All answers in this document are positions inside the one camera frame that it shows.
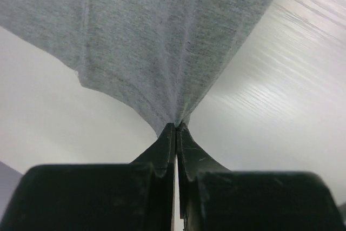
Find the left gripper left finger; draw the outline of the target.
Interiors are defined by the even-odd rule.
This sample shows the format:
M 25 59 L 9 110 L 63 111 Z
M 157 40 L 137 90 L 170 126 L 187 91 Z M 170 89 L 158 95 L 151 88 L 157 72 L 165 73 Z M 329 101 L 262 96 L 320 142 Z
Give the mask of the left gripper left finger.
M 128 164 L 44 164 L 21 178 L 1 230 L 173 230 L 172 123 Z

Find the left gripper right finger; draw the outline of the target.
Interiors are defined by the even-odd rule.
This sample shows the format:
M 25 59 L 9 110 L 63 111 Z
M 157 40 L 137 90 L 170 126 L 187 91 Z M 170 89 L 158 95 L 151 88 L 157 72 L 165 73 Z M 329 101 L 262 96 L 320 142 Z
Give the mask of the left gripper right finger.
M 176 129 L 185 230 L 345 230 L 325 182 L 308 171 L 233 171 Z

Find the grey t-shirt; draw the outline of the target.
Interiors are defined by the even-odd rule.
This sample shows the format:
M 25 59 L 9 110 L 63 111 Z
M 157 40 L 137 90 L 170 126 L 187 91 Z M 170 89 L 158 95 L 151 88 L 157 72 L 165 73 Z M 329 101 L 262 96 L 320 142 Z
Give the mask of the grey t-shirt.
M 1 27 L 160 134 L 188 122 L 273 0 L 1 0 Z

